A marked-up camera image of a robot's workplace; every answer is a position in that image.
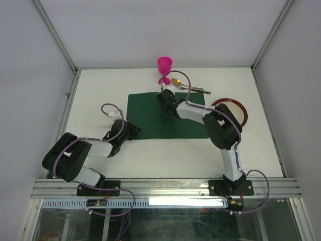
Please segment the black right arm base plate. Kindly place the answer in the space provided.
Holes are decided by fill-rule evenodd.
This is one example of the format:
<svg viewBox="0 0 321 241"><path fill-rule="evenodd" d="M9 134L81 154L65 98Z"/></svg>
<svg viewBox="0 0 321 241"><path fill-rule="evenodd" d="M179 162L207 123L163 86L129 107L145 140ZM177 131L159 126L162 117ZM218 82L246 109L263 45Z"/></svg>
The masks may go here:
<svg viewBox="0 0 321 241"><path fill-rule="evenodd" d="M210 196L253 196L254 189L250 180L243 181L239 186L228 187L224 180L210 180L208 181Z"/></svg>

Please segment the silver fork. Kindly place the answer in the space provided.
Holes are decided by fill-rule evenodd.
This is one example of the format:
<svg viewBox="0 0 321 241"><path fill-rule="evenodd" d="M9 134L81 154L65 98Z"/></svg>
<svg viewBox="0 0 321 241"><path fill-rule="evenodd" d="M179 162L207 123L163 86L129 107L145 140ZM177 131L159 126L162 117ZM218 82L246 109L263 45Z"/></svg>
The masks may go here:
<svg viewBox="0 0 321 241"><path fill-rule="evenodd" d="M190 89L191 89L191 91L194 91L194 92L199 92L199 93L204 93L204 94L211 94L210 91L206 91L206 90L204 90L202 88L198 88L198 87L190 87Z"/></svg>

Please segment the gold bowl spoon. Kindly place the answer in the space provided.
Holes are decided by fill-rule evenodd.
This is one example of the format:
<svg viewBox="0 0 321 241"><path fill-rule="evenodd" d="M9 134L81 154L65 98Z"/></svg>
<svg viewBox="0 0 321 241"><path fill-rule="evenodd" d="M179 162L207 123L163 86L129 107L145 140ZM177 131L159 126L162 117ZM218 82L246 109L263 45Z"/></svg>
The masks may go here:
<svg viewBox="0 0 321 241"><path fill-rule="evenodd" d="M178 88L178 89L180 89L180 90L183 90L183 89L188 90L188 89L189 89L189 86L188 86L188 85L182 84L182 83L181 83L178 79L176 79L176 78L172 78L172 79L171 79L171 82L172 82L172 84L173 84L176 88Z"/></svg>

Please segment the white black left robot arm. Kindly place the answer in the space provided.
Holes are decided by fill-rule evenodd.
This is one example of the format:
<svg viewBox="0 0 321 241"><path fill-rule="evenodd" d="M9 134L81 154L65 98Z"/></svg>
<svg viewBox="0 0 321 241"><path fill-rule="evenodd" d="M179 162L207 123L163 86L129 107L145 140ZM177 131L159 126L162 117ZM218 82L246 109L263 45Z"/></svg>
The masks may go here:
<svg viewBox="0 0 321 241"><path fill-rule="evenodd" d="M72 133L64 133L45 155L42 166L54 177L84 184L92 194L99 195L105 189L105 177L84 166L86 158L112 158L118 154L124 142L138 137L141 131L131 121L117 119L102 139L79 138Z"/></svg>

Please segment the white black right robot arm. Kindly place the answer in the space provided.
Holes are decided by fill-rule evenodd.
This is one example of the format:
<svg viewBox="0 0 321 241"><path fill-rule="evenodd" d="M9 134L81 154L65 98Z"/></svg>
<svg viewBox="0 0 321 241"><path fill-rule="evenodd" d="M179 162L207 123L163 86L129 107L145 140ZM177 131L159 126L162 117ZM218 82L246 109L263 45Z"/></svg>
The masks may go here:
<svg viewBox="0 0 321 241"><path fill-rule="evenodd" d="M229 194L238 193L246 179L238 151L242 127L228 106L221 103L218 106L207 107L187 99L176 99L168 89L159 92L156 99L168 116L189 119L205 126L210 140L221 150L224 188Z"/></svg>

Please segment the green placemat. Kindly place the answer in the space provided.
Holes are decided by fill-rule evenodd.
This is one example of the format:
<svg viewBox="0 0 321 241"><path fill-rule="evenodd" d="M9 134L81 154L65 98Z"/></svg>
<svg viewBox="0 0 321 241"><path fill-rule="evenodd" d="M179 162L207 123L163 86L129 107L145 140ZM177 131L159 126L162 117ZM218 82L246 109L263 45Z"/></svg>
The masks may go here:
<svg viewBox="0 0 321 241"><path fill-rule="evenodd" d="M203 124L166 116L155 92L130 94L126 117L142 129L138 140L148 139L208 139Z"/></svg>

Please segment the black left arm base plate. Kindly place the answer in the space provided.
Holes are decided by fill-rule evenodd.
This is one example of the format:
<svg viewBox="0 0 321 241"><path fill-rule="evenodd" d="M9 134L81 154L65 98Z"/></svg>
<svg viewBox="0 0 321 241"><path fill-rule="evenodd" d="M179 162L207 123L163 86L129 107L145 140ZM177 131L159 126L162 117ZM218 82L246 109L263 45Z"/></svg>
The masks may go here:
<svg viewBox="0 0 321 241"><path fill-rule="evenodd" d="M105 180L104 183L101 182L94 189L79 184L76 195L80 197L103 197L108 194L108 197L118 197L120 195L120 187L120 180Z"/></svg>

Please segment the red rimmed cream plate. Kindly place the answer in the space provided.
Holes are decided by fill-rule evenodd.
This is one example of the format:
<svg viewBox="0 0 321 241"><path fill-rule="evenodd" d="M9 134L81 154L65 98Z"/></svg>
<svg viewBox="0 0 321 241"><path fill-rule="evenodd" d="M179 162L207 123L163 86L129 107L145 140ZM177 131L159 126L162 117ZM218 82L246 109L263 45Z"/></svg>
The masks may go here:
<svg viewBox="0 0 321 241"><path fill-rule="evenodd" d="M248 112L244 105L237 100L231 98L221 98L212 103L212 106L218 106L219 104L225 104L241 127L244 127L248 121Z"/></svg>

